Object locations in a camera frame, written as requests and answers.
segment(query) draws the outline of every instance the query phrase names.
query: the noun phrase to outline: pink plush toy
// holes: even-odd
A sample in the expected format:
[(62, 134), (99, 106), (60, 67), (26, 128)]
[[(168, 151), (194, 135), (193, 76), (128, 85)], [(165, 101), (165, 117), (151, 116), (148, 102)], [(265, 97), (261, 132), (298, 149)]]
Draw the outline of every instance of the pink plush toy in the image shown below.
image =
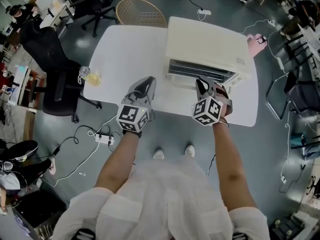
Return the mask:
[(248, 34), (246, 39), (248, 41), (249, 54), (252, 57), (260, 53), (268, 44), (267, 39), (261, 34), (256, 34), (255, 36)]

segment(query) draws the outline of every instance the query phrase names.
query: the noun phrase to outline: seated person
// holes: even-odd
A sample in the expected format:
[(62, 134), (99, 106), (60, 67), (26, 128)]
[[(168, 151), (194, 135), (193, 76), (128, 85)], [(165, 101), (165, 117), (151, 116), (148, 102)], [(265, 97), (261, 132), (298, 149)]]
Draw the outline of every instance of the seated person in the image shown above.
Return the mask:
[(11, 26), (15, 31), (19, 33), (22, 25), (32, 16), (34, 12), (38, 12), (38, 8), (34, 7), (32, 4), (25, 5), (14, 5), (8, 6), (5, 9), (5, 13), (8, 13), (14, 17), (16, 22), (12, 22)]
[(310, 26), (316, 31), (316, 26), (319, 24), (320, 3), (314, 4), (310, 0), (303, 0), (295, 8), (291, 8), (289, 13), (293, 18), (280, 31), (282, 36), (297, 34), (300, 31), (298, 24), (302, 28)]
[(17, 194), (21, 189), (27, 188), (28, 185), (44, 174), (47, 169), (52, 175), (56, 173), (56, 162), (53, 156), (40, 163), (13, 169), (12, 172), (5, 172), (6, 165), (2, 163), (2, 166), (0, 165), (0, 214), (3, 216), (8, 214), (6, 208), (7, 192)]

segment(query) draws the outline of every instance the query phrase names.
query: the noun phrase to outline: gray floor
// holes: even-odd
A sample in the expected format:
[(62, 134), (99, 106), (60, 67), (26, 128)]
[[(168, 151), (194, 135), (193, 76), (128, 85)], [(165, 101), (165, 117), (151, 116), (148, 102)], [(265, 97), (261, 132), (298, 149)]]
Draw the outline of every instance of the gray floor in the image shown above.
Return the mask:
[[(156, 5), (165, 15), (183, 17), (197, 20), (197, 8), (187, 0), (148, 0)], [(246, 26), (254, 24), (257, 20), (264, 20), (260, 14), (272, 19), (276, 18), (281, 23), (286, 22), (286, 15), (282, 8), (274, 0), (266, 0), (263, 6), (256, 1), (244, 7), (239, 0), (192, 0), (201, 5), (205, 10), (211, 10), (212, 15), (205, 19), (205, 22), (242, 32)], [(80, 28), (80, 24), (87, 20), (83, 18), (71, 25), (65, 35), (61, 38), (62, 46), (67, 56), (82, 65), (90, 63), (99, 37), (105, 29), (114, 24), (103, 20), (98, 27), (96, 38), (91, 36), (93, 24), (89, 25), (86, 31)], [(260, 33), (269, 36), (275, 29), (266, 22), (259, 22), (256, 26), (246, 31), (246, 34)], [(278, 53), (285, 62), (282, 45), (285, 40), (277, 32), (270, 38), (270, 46), (274, 53)], [(255, 64), (259, 85), (259, 105), (256, 124), (254, 127), (231, 125), (230, 132), (236, 143), (244, 162), (247, 180), (250, 191), (262, 212), (268, 217), (271, 223), (274, 219), (287, 215), (299, 207), (302, 194), (311, 173), (311, 166), (308, 165), (303, 171), (298, 183), (292, 184), (288, 194), (279, 193), (281, 184), (280, 171), (283, 161), (287, 155), (288, 129), (285, 128), (287, 114), (283, 120), (276, 120), (266, 105), (265, 95), (273, 79), (281, 76), (283, 72), (279, 69), (277, 60), (272, 57), (266, 48), (256, 56)], [(292, 64), (285, 65), (286, 70), (292, 68)], [(279, 82), (272, 91), (272, 102), (280, 110), (285, 103), (283, 87), (285, 82)], [(70, 117), (54, 117), (39, 111), (34, 126), (34, 139), (39, 142), (40, 157), (49, 155), (68, 136), (72, 136), (79, 125), (89, 125), (95, 129), (117, 113), (115, 104), (104, 103), (102, 111), (96, 111), (83, 101), (78, 102), (77, 114), (80, 119), (78, 125), (71, 123)], [(295, 128), (296, 118), (290, 116), (291, 128)], [(112, 131), (119, 131), (115, 121), (110, 124)], [(68, 140), (61, 146), (61, 151), (56, 157), (57, 171), (54, 176), (46, 174), (46, 179), (55, 183), (56, 179), (68, 175), (77, 165), (82, 162), (88, 154), (96, 147), (92, 137), (88, 137), (87, 129), (82, 127), (76, 137), (80, 143), (74, 144)], [(136, 161), (151, 159), (157, 147), (161, 147), (165, 157), (173, 158), (184, 153), (186, 144), (192, 142), (195, 150), (195, 160), (207, 171), (209, 163), (214, 155), (215, 143), (211, 128), (204, 128), (193, 121), (190, 117), (175, 114), (156, 112), (156, 120), (148, 123), (143, 130), (140, 140)], [(106, 146), (100, 146), (98, 151), (70, 178), (61, 180), (55, 187), (58, 195), (66, 202), (79, 193), (93, 187), (97, 175), (104, 162), (110, 155)], [(290, 151), (290, 163), (284, 168), (284, 175), (288, 182), (296, 179), (300, 173), (300, 164), (303, 163), (300, 151)], [(212, 167), (209, 179), (212, 185), (218, 190), (219, 182), (217, 170)], [(282, 186), (285, 191), (289, 184)]]

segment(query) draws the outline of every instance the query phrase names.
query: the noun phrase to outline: sneaker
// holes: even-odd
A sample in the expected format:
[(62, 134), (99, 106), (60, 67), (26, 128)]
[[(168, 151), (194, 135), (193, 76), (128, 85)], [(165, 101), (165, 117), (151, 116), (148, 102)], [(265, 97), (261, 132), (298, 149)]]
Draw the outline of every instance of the sneaker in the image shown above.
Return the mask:
[(2, 210), (2, 208), (0, 208), (0, 214), (1, 214), (2, 216), (7, 216), (7, 215), (8, 215), (8, 209), (5, 208), (5, 210)]
[(161, 149), (158, 149), (154, 155), (153, 155), (153, 159), (155, 160), (163, 160), (165, 159), (165, 154)]
[(50, 161), (51, 161), (51, 165), (49, 167), (49, 172), (51, 175), (55, 175), (56, 174), (56, 160), (53, 156), (49, 157)]
[(188, 156), (192, 156), (193, 158), (195, 158), (195, 154), (196, 154), (195, 147), (192, 146), (192, 145), (187, 146), (186, 149), (185, 149), (184, 154), (188, 155)]

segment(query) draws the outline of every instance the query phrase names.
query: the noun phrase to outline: black cap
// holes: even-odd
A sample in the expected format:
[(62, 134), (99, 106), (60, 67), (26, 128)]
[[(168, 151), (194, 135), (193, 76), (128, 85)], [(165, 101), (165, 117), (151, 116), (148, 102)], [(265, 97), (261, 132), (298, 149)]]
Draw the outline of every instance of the black cap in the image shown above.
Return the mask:
[(16, 14), (16, 12), (18, 11), (19, 8), (20, 8), (19, 5), (14, 5), (14, 6), (12, 6), (11, 9), (10, 9), (9, 14), (10, 14), (11, 16), (14, 16), (14, 15)]
[(9, 5), (7, 8), (5, 8), (5, 13), (6, 13), (6, 14), (10, 11), (11, 7), (12, 7), (12, 6)]

